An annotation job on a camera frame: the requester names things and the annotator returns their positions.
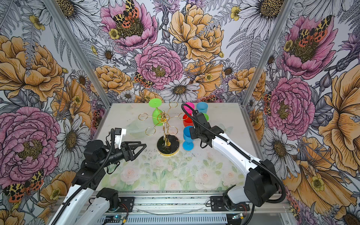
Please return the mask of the aluminium corner post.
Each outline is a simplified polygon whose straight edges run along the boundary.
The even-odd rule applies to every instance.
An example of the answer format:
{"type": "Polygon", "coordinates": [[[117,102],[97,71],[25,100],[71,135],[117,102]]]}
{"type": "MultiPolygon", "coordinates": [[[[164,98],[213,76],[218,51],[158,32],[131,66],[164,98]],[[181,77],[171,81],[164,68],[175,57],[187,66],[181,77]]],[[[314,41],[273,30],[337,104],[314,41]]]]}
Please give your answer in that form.
{"type": "Polygon", "coordinates": [[[245,107],[248,104],[250,97],[252,96],[252,94],[255,90],[256,84],[261,78],[261,74],[263,72],[265,64],[272,53],[272,48],[275,46],[275,43],[278,40],[282,29],[286,25],[287,19],[291,14],[291,11],[292,11],[292,8],[293,8],[295,2],[296,1],[294,1],[294,0],[284,1],[284,5],[279,13],[279,16],[278,16],[277,21],[274,26],[274,29],[272,30],[272,32],[269,35],[268,42],[265,46],[265,49],[262,52],[260,60],[256,66],[254,76],[253,76],[251,82],[249,83],[249,87],[247,88],[247,90],[245,92],[244,98],[242,99],[242,102],[241,102],[242,107],[245,107]]]}
{"type": "Polygon", "coordinates": [[[60,7],[58,6],[56,1],[45,1],[44,2],[46,8],[49,10],[50,14],[52,15],[56,25],[59,27],[60,31],[63,33],[64,38],[68,42],[69,46],[71,47],[72,51],[74,52],[75,56],[79,60],[82,69],[88,75],[90,81],[92,82],[94,88],[96,89],[99,97],[103,101],[105,108],[110,109],[112,105],[112,101],[107,96],[106,92],[102,88],[97,76],[95,75],[94,70],[91,67],[90,62],[88,61],[87,57],[85,56],[84,51],[82,50],[79,42],[74,35],[72,28],[66,18],[63,16],[60,7]]]}

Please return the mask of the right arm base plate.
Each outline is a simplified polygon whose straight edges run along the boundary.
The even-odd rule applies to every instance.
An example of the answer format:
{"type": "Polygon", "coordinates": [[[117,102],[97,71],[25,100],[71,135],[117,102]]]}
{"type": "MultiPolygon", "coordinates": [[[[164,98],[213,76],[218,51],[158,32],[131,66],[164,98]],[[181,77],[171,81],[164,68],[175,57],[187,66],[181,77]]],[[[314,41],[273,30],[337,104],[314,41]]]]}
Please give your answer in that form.
{"type": "Polygon", "coordinates": [[[246,202],[232,203],[224,196],[210,196],[210,207],[212,212],[248,212],[250,206],[246,202]]]}

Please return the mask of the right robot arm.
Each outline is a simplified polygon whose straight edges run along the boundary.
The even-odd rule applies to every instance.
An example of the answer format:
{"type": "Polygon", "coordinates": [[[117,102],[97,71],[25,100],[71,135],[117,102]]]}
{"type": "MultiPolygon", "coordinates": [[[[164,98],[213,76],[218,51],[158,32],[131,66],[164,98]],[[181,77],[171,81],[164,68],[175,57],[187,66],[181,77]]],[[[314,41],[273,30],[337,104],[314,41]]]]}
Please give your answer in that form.
{"type": "Polygon", "coordinates": [[[239,203],[249,202],[256,207],[264,203],[280,203],[286,198],[285,186],[276,175],[275,166],[269,160],[260,160],[235,144],[218,126],[211,126],[203,113],[190,116],[193,127],[192,139],[200,139],[202,148],[212,147],[227,157],[245,176],[243,186],[231,186],[223,193],[226,208],[233,209],[239,203]]]}

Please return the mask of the pink wine glass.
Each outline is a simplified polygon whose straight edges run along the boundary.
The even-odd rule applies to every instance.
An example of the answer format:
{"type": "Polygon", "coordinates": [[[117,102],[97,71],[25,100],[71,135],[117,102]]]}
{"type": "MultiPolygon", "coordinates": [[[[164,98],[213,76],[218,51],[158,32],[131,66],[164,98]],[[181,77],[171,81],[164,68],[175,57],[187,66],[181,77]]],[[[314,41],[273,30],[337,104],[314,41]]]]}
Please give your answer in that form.
{"type": "Polygon", "coordinates": [[[192,115],[194,108],[195,108],[195,105],[194,105],[193,103],[191,103],[191,102],[185,103],[184,110],[185,110],[188,114],[192,115]]]}

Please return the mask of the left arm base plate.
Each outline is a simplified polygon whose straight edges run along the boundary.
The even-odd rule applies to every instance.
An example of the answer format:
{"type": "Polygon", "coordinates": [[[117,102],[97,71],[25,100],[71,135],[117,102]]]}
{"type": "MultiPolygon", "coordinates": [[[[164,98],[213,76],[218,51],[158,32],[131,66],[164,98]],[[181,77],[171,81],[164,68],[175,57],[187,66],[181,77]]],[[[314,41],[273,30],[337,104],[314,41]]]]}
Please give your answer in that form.
{"type": "Polygon", "coordinates": [[[134,197],[112,197],[110,199],[110,208],[108,212],[132,212],[134,207],[134,197]]]}

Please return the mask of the right aluminium corner post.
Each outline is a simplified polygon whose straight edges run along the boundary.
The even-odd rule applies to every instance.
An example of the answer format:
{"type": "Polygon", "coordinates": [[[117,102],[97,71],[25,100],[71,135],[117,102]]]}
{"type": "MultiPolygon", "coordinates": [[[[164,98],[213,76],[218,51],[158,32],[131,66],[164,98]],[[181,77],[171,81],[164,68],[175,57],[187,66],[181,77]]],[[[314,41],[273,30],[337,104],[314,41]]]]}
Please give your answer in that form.
{"type": "Polygon", "coordinates": [[[245,92],[244,98],[242,99],[242,102],[241,102],[242,107],[245,107],[248,104],[250,97],[252,96],[252,94],[255,90],[256,84],[261,78],[261,74],[263,72],[265,64],[272,53],[272,48],[275,46],[275,43],[278,40],[282,29],[286,25],[287,19],[291,14],[291,11],[292,11],[292,8],[293,8],[295,2],[296,1],[294,1],[294,0],[284,1],[284,5],[279,13],[279,16],[278,16],[277,21],[274,26],[274,29],[272,30],[272,32],[269,35],[268,42],[265,46],[265,49],[262,52],[260,60],[256,66],[254,76],[253,76],[251,82],[249,83],[249,87],[247,88],[247,90],[245,92]]]}

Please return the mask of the aluminium front rail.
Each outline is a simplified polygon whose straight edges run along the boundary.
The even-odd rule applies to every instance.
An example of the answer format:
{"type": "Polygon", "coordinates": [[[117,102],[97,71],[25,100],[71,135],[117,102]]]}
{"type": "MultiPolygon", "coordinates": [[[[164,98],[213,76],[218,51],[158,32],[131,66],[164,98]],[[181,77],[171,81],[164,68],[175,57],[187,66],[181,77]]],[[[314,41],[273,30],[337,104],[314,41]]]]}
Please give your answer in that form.
{"type": "Polygon", "coordinates": [[[127,216],[124,225],[294,225],[287,201],[250,206],[250,211],[212,211],[210,196],[220,192],[118,192],[94,191],[74,225],[103,225],[107,218],[127,216]],[[134,197],[133,211],[108,212],[112,197],[134,197]]]}

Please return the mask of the small green circuit board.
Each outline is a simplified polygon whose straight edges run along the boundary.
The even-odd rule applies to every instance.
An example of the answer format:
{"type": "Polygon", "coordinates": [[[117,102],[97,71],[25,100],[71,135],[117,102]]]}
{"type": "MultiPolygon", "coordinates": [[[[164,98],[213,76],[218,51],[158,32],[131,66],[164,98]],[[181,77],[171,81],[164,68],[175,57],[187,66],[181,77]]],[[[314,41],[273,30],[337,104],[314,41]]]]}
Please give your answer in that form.
{"type": "Polygon", "coordinates": [[[126,223],[127,221],[127,216],[124,217],[120,217],[120,216],[114,216],[113,218],[107,218],[103,225],[107,224],[107,223],[121,223],[122,225],[126,223]]]}

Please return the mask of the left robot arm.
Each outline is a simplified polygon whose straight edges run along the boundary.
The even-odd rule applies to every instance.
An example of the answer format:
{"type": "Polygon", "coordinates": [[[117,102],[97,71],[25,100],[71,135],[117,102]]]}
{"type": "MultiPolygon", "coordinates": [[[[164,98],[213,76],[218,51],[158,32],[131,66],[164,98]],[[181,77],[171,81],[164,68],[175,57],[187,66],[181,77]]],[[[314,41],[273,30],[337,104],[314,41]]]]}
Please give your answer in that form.
{"type": "Polygon", "coordinates": [[[114,141],[107,145],[101,140],[89,142],[84,151],[82,167],[76,173],[67,196],[49,224],[74,225],[86,201],[105,176],[105,168],[111,164],[118,165],[122,160],[135,160],[146,147],[147,145],[140,141],[121,142],[118,148],[114,141]]]}

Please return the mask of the red wine glass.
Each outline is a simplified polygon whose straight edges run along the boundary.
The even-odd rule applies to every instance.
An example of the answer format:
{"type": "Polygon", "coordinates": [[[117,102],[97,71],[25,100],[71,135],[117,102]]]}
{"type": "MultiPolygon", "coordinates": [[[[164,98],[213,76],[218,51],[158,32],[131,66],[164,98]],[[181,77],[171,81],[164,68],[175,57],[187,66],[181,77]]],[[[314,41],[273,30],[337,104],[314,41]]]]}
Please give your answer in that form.
{"type": "Polygon", "coordinates": [[[183,121],[184,127],[189,127],[189,126],[192,127],[194,125],[191,118],[189,118],[186,114],[183,115],[182,121],[183,121]]]}

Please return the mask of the light blue wine glass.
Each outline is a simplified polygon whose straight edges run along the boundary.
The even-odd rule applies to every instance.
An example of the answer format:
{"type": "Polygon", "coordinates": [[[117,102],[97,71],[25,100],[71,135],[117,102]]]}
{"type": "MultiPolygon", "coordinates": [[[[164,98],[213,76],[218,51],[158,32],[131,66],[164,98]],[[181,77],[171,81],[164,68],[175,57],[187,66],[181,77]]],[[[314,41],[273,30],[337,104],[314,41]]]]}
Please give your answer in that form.
{"type": "Polygon", "coordinates": [[[207,113],[208,111],[208,104],[206,102],[199,102],[196,105],[196,109],[200,113],[207,113]]]}

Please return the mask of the green wine glass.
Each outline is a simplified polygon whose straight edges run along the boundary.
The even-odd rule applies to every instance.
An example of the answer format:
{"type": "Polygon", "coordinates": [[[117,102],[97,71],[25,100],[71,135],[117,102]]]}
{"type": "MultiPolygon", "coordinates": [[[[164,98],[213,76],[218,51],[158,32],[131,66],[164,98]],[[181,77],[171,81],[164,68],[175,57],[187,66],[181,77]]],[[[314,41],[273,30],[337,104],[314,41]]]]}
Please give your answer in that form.
{"type": "Polygon", "coordinates": [[[159,121],[160,119],[159,115],[162,113],[162,111],[159,110],[159,107],[161,105],[162,105],[162,100],[159,98],[153,98],[149,101],[149,106],[154,109],[151,118],[155,126],[161,126],[161,122],[159,121]]]}
{"type": "Polygon", "coordinates": [[[206,121],[208,122],[208,121],[209,121],[209,116],[208,116],[208,114],[203,113],[203,115],[204,115],[204,117],[205,117],[206,121]]]}

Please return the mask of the gold wine glass rack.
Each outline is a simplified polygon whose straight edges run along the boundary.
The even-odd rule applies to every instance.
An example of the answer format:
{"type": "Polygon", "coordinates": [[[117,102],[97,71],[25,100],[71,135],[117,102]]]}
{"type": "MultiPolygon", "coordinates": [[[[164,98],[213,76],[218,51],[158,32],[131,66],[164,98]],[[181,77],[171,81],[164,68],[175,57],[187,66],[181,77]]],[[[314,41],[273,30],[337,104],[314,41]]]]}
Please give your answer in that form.
{"type": "MultiPolygon", "coordinates": [[[[177,102],[170,102],[169,109],[164,111],[159,108],[159,110],[162,111],[162,113],[159,115],[161,122],[161,126],[155,126],[154,124],[150,127],[147,127],[145,130],[145,134],[149,137],[155,135],[157,131],[157,127],[162,128],[163,135],[158,139],[157,141],[157,150],[159,153],[164,157],[171,157],[174,156],[178,151],[180,147],[180,141],[179,138],[177,138],[177,134],[179,133],[179,129],[176,126],[170,125],[170,120],[173,118],[178,118],[182,120],[182,117],[185,113],[180,113],[178,115],[171,116],[169,113],[172,109],[175,109],[178,107],[177,102]]],[[[148,115],[147,113],[143,112],[139,114],[138,119],[140,121],[145,121],[147,119],[151,119],[152,114],[148,115]]]]}

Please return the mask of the left aluminium corner post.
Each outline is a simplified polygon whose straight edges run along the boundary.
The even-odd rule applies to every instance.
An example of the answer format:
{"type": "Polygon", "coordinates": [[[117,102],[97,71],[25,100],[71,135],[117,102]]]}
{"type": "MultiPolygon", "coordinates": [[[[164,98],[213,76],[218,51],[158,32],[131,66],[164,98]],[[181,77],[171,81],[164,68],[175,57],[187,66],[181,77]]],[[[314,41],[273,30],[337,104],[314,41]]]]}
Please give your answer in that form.
{"type": "Polygon", "coordinates": [[[68,42],[69,46],[71,47],[72,51],[74,52],[75,56],[79,60],[82,69],[88,75],[90,81],[92,82],[94,88],[96,89],[99,97],[103,101],[105,108],[110,109],[112,105],[112,101],[107,96],[106,92],[102,88],[97,76],[95,75],[94,70],[91,67],[90,62],[88,61],[87,57],[85,56],[84,51],[82,50],[79,42],[74,35],[72,28],[66,18],[63,16],[60,7],[58,6],[56,1],[45,1],[44,2],[46,8],[49,10],[50,14],[52,15],[56,25],[59,27],[60,31],[63,33],[64,38],[68,42]]]}

